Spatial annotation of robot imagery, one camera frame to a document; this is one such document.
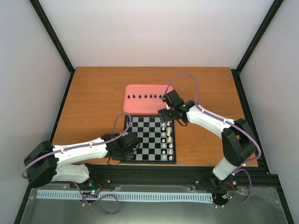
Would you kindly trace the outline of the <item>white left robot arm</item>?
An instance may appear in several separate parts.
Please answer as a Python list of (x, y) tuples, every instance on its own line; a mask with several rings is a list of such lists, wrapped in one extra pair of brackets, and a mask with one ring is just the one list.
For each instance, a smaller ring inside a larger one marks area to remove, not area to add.
[(41, 142), (25, 159), (22, 177), (31, 188), (39, 188), (50, 182), (76, 182), (92, 188), (98, 176), (90, 159), (109, 158), (115, 161), (131, 159), (140, 141), (134, 133), (105, 134), (100, 138), (72, 145), (52, 145)]

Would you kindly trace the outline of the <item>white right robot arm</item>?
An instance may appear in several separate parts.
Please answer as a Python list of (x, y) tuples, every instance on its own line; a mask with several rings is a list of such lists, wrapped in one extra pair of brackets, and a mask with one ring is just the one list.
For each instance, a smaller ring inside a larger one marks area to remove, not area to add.
[(162, 123), (177, 121), (181, 126), (196, 124), (212, 132), (222, 141), (223, 158), (213, 168), (210, 186), (220, 189), (224, 181), (245, 165), (260, 146), (244, 119), (227, 119), (201, 107), (194, 101), (185, 102), (175, 90), (162, 96), (166, 108), (158, 111)]

